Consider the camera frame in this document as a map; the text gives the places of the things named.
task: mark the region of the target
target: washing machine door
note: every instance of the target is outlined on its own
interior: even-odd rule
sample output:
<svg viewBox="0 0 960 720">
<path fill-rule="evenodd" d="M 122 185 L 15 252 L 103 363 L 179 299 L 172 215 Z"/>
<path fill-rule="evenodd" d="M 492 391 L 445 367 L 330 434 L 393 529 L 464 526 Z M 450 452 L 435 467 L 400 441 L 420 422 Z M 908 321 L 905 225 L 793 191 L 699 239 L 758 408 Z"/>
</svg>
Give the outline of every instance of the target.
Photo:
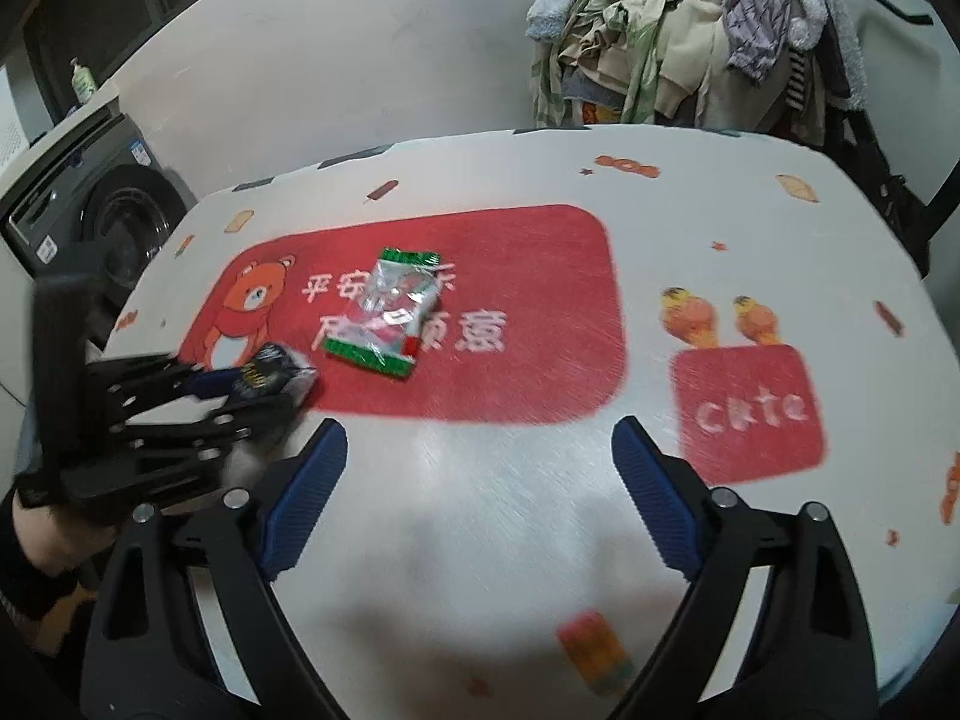
<svg viewBox="0 0 960 720">
<path fill-rule="evenodd" d="M 104 297 L 117 311 L 185 213 L 173 185 L 150 167 L 118 165 L 93 188 L 80 234 L 106 245 Z"/>
</svg>

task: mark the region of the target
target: washing machine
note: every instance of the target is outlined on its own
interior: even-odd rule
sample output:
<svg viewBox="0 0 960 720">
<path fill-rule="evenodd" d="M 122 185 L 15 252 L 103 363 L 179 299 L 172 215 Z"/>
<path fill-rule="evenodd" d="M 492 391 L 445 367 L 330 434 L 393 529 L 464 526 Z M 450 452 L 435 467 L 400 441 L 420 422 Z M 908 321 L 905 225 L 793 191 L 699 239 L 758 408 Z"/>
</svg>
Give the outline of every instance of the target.
<svg viewBox="0 0 960 720">
<path fill-rule="evenodd" d="M 91 341 L 103 347 L 147 264 L 186 213 L 136 125 L 110 105 L 78 124 L 21 176 L 0 229 L 31 276 L 99 276 Z"/>
</svg>

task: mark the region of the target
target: screw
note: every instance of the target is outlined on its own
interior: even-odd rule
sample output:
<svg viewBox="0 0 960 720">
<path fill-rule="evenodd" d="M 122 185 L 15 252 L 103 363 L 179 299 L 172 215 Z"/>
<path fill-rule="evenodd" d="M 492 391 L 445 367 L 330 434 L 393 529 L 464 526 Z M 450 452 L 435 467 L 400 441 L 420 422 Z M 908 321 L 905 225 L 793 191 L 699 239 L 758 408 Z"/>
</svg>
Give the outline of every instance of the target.
<svg viewBox="0 0 960 720">
<path fill-rule="evenodd" d="M 827 519 L 830 519 L 829 509 L 822 503 L 817 503 L 816 501 L 806 505 L 806 513 L 814 522 L 825 522 Z"/>
<path fill-rule="evenodd" d="M 133 521 L 141 525 L 157 513 L 157 509 L 151 503 L 141 503 L 133 510 Z"/>
<path fill-rule="evenodd" d="M 228 509 L 243 509 L 246 506 L 250 494 L 243 488 L 234 488 L 224 495 L 224 506 Z"/>
<path fill-rule="evenodd" d="M 721 509 L 732 509 L 740 502 L 736 493 L 730 488 L 717 488 L 716 490 L 712 490 L 710 498 L 712 498 L 713 502 Z"/>
</svg>

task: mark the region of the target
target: blue gripper pad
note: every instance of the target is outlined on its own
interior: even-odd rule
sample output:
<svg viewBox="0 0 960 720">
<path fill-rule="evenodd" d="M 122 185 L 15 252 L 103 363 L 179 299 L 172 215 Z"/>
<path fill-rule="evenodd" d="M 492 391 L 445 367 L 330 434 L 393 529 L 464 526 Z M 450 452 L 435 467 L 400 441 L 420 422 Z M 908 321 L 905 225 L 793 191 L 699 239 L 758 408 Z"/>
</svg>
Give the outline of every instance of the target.
<svg viewBox="0 0 960 720">
<path fill-rule="evenodd" d="M 640 435 L 632 420 L 626 418 L 614 426 L 611 448 L 613 464 L 664 565 L 683 572 L 688 581 L 693 581 L 703 566 L 697 546 L 697 523 L 656 459 L 656 445 L 647 435 Z"/>
<path fill-rule="evenodd" d="M 240 378 L 240 368 L 229 367 L 220 370 L 205 370 L 194 373 L 184 382 L 183 395 L 193 395 L 200 400 L 229 395 L 233 382 Z"/>
<path fill-rule="evenodd" d="M 310 439 L 301 466 L 264 522 L 257 564 L 268 581 L 296 565 L 347 466 L 347 432 L 330 422 L 322 436 Z"/>
</svg>

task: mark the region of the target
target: bear's red scarf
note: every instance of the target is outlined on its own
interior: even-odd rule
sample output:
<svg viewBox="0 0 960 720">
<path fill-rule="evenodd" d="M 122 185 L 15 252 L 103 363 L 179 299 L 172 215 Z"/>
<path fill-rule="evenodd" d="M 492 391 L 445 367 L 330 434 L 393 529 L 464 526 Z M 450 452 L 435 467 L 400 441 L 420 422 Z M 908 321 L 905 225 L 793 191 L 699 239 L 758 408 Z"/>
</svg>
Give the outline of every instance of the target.
<svg viewBox="0 0 960 720">
<path fill-rule="evenodd" d="M 237 311 L 223 306 L 217 319 L 213 320 L 213 326 L 228 338 L 248 338 L 266 324 L 267 314 L 270 314 L 270 306 L 253 311 Z"/>
</svg>

